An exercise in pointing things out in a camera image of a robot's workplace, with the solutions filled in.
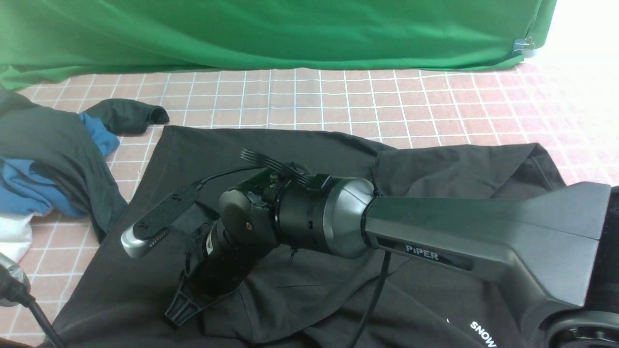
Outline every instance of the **pink tile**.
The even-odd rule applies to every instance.
[[[53,322],[58,314],[58,304],[57,303],[39,303],[39,306],[43,310],[43,313],[47,317],[50,322]],[[30,311],[21,310],[19,314],[17,314],[17,320],[15,321],[15,326],[13,327],[13,333],[16,334],[30,334],[30,333],[39,333],[41,332],[41,327],[38,325],[37,321],[34,319]]]
[[[161,97],[165,84],[143,85],[138,93],[139,98]]]
[[[210,126],[213,122],[213,111],[187,111],[184,125],[188,127]]]
[[[436,129],[432,121],[408,122],[410,136],[436,136]]]
[[[453,89],[475,89],[473,77],[470,74],[448,76],[449,85]]]
[[[298,124],[297,130],[299,131],[322,131],[322,124],[320,123]]]
[[[294,123],[295,109],[273,109],[269,111],[269,123]]]
[[[488,134],[493,133],[492,126],[488,120],[462,120],[464,129],[468,134]]]
[[[350,108],[350,119],[353,122],[376,121],[376,112],[374,108]]]
[[[377,107],[399,107],[400,96],[397,93],[380,93],[374,94],[374,100]]]
[[[344,71],[341,70],[322,70],[320,74],[326,81],[344,80]]]
[[[479,91],[484,103],[501,103],[507,101],[505,94],[500,89],[483,89]]]
[[[548,128],[541,118],[521,118],[520,125],[525,132],[544,132]]]
[[[318,80],[320,73],[320,70],[300,67],[297,69],[297,80]]]
[[[499,74],[499,81],[503,87],[518,87],[522,86],[522,80],[518,75],[514,74]]]
[[[214,126],[238,126],[241,122],[241,110],[214,110]]]
[[[77,259],[76,273],[84,273],[84,271],[86,271],[86,268],[88,267],[88,265],[90,264],[92,258],[95,256],[96,253],[97,253],[96,248],[82,249],[82,252],[79,255],[79,259]]]
[[[126,74],[121,75],[118,81],[119,85],[141,85],[145,79],[144,74]]]
[[[372,94],[349,94],[348,104],[351,108],[354,107],[373,107],[374,100]]]
[[[473,81],[477,88],[500,88],[499,80],[492,74],[474,74]]]
[[[324,100],[321,100],[321,94],[297,94],[296,95],[296,106],[298,108],[319,108],[323,106]],[[331,104],[324,104],[325,107],[346,107],[346,96],[345,95],[325,95],[328,102]]]
[[[348,70],[346,71],[346,79],[347,80],[369,80],[370,72],[367,70]]]
[[[255,109],[255,108],[266,108],[269,105],[269,96],[268,95],[244,95],[243,96],[243,108]]]
[[[378,137],[378,123],[353,123],[352,134],[360,137]]]
[[[353,80],[346,82],[348,93],[371,93],[372,85],[369,80]]]
[[[320,94],[316,95],[315,97],[312,98],[318,98],[320,99]],[[297,99],[297,106],[300,106],[300,104],[304,104],[305,101],[303,103],[299,103],[299,99]],[[344,94],[324,94],[322,95],[322,105],[325,108],[345,108],[348,106],[348,100],[346,99],[346,95]],[[320,102],[318,102],[318,105],[316,105],[316,102],[314,102],[313,100],[311,101],[311,103],[309,103],[307,106],[309,107],[320,107]]]
[[[114,163],[111,172],[116,180],[136,180],[142,169],[142,162]]]
[[[499,134],[498,137],[502,145],[527,143],[527,139],[522,134]]]
[[[327,132],[340,132],[350,134],[350,125],[347,123],[328,123],[324,125]]]
[[[245,83],[245,94],[268,94],[269,93],[269,83],[268,82],[246,82]]]
[[[191,95],[215,95],[217,92],[216,82],[196,82],[191,89]]]
[[[58,225],[50,241],[50,248],[79,248],[90,229],[89,225]]]
[[[458,110],[455,105],[432,105],[432,116],[436,119],[458,118]]]
[[[480,146],[496,146],[499,144],[499,140],[494,135],[469,135],[470,143]]]
[[[196,82],[213,82],[219,80],[219,71],[197,72]]]
[[[438,137],[414,137],[412,142],[415,149],[439,146]]]
[[[457,107],[463,118],[486,117],[486,112],[481,104],[458,104]]]
[[[448,90],[447,76],[424,77],[423,86],[425,90]]]
[[[78,252],[77,249],[47,250],[37,274],[71,273]]]
[[[297,93],[320,93],[320,81],[302,80],[297,81]]]
[[[509,104],[486,104],[484,105],[486,112],[489,117],[513,117],[514,112],[512,111]]]
[[[428,100],[423,92],[400,93],[400,98],[403,105],[428,105]]]
[[[117,85],[112,93],[112,98],[135,99],[140,91],[138,85]]]
[[[372,87],[374,92],[397,92],[395,80],[374,80],[372,81]]]
[[[295,96],[293,94],[273,94],[269,100],[272,108],[293,108],[295,106]]]
[[[168,82],[170,74],[146,74],[144,77],[145,84],[164,84]]]
[[[515,118],[493,118],[491,122],[497,133],[518,133],[522,131]]]
[[[170,74],[169,82],[193,82],[197,74],[197,72],[177,72]]]
[[[116,161],[141,161],[144,159],[147,145],[120,145],[116,150]]]
[[[165,87],[165,95],[190,95],[191,84],[168,84]]]
[[[31,248],[46,248],[50,240],[54,225],[32,224],[32,244]]]
[[[556,147],[559,146],[555,137],[550,133],[530,133],[527,134],[529,142],[538,142],[544,147]]]
[[[187,98],[187,97],[165,97],[163,98],[163,103],[166,102],[166,99],[169,98]],[[232,101],[234,101],[234,105],[232,105],[232,103],[227,104],[227,102],[230,102],[231,100],[229,98],[232,98]],[[189,103],[187,105],[183,105],[182,107],[178,108],[180,105],[178,105],[176,108],[180,109],[180,110],[208,110],[208,109],[213,109],[215,107],[218,108],[223,108],[224,105],[228,108],[233,108],[233,107],[240,107],[241,106],[241,97],[217,97],[217,103],[218,105],[215,106],[215,97],[212,96],[208,96],[208,95],[192,95],[191,97],[189,97]]]
[[[242,98],[241,95],[218,95],[215,99],[215,109],[239,109]]]
[[[460,121],[449,120],[437,120],[435,121],[436,129],[439,135],[452,135],[452,134],[464,134],[464,130],[460,125]]]
[[[34,277],[30,284],[30,294],[38,301],[59,300],[69,285],[69,276]]]
[[[297,109],[297,123],[321,123],[321,122],[322,122],[322,111],[320,108]]]
[[[357,93],[361,91],[352,91],[350,90],[351,82],[348,83],[348,92],[349,93]],[[322,92],[325,94],[345,94],[346,93],[346,84],[344,81],[322,81]]]
[[[404,122],[380,122],[378,126],[383,137],[408,136]]]
[[[443,146],[464,145],[468,143],[465,136],[441,136],[441,144]]]
[[[531,103],[514,103],[512,104],[516,116],[538,116],[540,113]]]
[[[430,104],[452,104],[454,100],[451,98],[451,93],[444,92],[427,92],[428,101]]]
[[[404,107],[404,116],[407,120],[431,120],[430,108],[427,106]]]
[[[506,89],[505,94],[507,95],[507,98],[512,102],[522,102],[525,100],[529,100],[527,91],[522,88]]]
[[[383,144],[395,147],[396,149],[409,149],[410,140],[407,137],[392,137],[383,139]]]
[[[187,100],[189,97],[163,97],[161,99],[161,106],[166,110],[185,110],[187,109]]]
[[[370,71],[370,77],[372,79],[393,79],[394,76],[394,71],[390,69]]]
[[[398,79],[397,86],[400,92],[423,92],[421,79]]]
[[[232,71],[232,70],[222,71],[219,80],[220,81],[244,81],[245,71]]]
[[[95,75],[92,85],[116,85],[120,82],[120,75]]]
[[[325,122],[348,122],[349,121],[348,109],[325,108],[322,113],[324,115]]]
[[[454,99],[456,103],[479,103],[479,96],[476,90],[454,90]]]
[[[267,110],[243,110],[241,125],[257,125],[267,123]]]
[[[34,274],[36,272],[39,262],[43,257],[43,250],[28,250],[24,257],[19,260],[19,266],[26,272],[26,274]]]

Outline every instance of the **green fabric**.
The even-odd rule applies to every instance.
[[[215,69],[504,69],[556,0],[0,2],[0,83]]]

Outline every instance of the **piper logo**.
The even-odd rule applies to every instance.
[[[417,256],[422,256],[426,259],[430,259],[430,260],[435,260],[438,261],[438,254],[437,253],[433,253],[431,251],[428,250],[424,250],[421,248],[414,248],[410,245],[406,246],[406,252],[409,254],[413,254],[413,255],[417,255]]]

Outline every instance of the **white grout line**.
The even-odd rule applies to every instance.
[[[454,91],[451,90],[451,85],[449,84],[449,76],[447,75],[447,72],[445,72],[445,81],[447,82],[447,89],[449,90],[449,95],[451,96],[451,100],[453,100],[453,102],[456,102],[456,96],[454,95]],[[469,137],[469,133],[466,130],[466,126],[464,125],[464,119],[462,117],[462,113],[460,112],[460,108],[456,107],[456,114],[458,115],[458,120],[460,121],[460,126],[462,127],[462,132],[464,133],[464,137],[466,137],[466,142],[467,143],[471,143],[470,142],[470,137]]]
[[[432,105],[430,104],[430,99],[428,99],[428,92],[426,91],[425,84],[423,83],[422,71],[421,70],[419,70],[419,81],[421,82],[421,85],[422,85],[423,95],[424,95],[424,97],[426,99],[426,104],[428,106],[428,111],[430,112],[430,118],[432,120],[432,125],[434,126],[434,132],[436,133],[436,139],[438,140],[438,145],[439,146],[443,146],[443,142],[441,141],[441,135],[438,133],[438,128],[436,127],[436,120],[434,119],[434,114],[432,113]]]
[[[378,141],[384,142],[383,132],[381,131],[381,120],[379,120],[378,118],[378,109],[376,108],[376,99],[374,98],[374,85],[372,84],[373,80],[372,80],[371,73],[369,71],[368,71],[368,76],[370,77],[370,91],[372,92],[372,105],[374,105],[373,108],[374,108],[374,115],[376,117],[376,127],[378,128]]]
[[[406,127],[406,136],[409,139],[409,146],[412,149],[413,139],[410,136],[409,121],[406,119],[406,112],[404,112],[404,103],[402,103],[402,94],[400,94],[400,86],[397,83],[397,75],[395,70],[393,70],[393,81],[396,83],[397,99],[400,101],[400,110],[402,111],[402,118],[404,119],[404,126]]]

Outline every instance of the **black cable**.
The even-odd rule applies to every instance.
[[[383,258],[383,266],[381,268],[381,273],[378,276],[378,284],[374,288],[374,294],[372,295],[372,299],[370,300],[370,305],[368,309],[365,310],[365,314],[361,318],[359,325],[357,326],[357,330],[355,331],[355,335],[348,342],[347,348],[354,348],[355,344],[361,337],[365,326],[370,321],[370,317],[372,316],[372,312],[374,312],[374,308],[376,308],[376,304],[378,303],[378,298],[381,296],[381,292],[383,291],[383,286],[385,285],[385,280],[387,279],[387,273],[389,272],[389,263],[391,262],[391,253],[385,251],[385,256]]]
[[[37,301],[35,301],[34,297],[30,296],[30,300],[22,304],[32,312],[32,315],[37,320],[37,323],[39,324],[39,326],[41,326],[43,332],[50,339],[51,343],[56,346],[56,348],[67,347],[64,344],[63,340],[60,338],[60,335],[58,335],[54,327],[51,325],[50,321],[45,316],[45,313],[43,313],[41,307],[39,307]]]
[[[206,184],[207,181],[220,178],[221,176],[224,176],[224,175],[230,175],[230,174],[234,174],[234,173],[245,172],[247,170],[262,169],[262,168],[264,168],[264,167],[261,166],[261,165],[250,165],[250,166],[247,166],[247,167],[239,167],[239,168],[236,168],[236,169],[227,170],[225,172],[221,172],[221,173],[218,173],[218,174],[215,174],[215,175],[211,175],[211,176],[209,176],[207,178],[204,178],[204,179],[201,179],[200,181],[198,181],[197,189],[199,191],[200,189],[202,189],[202,187],[204,186],[204,184]]]

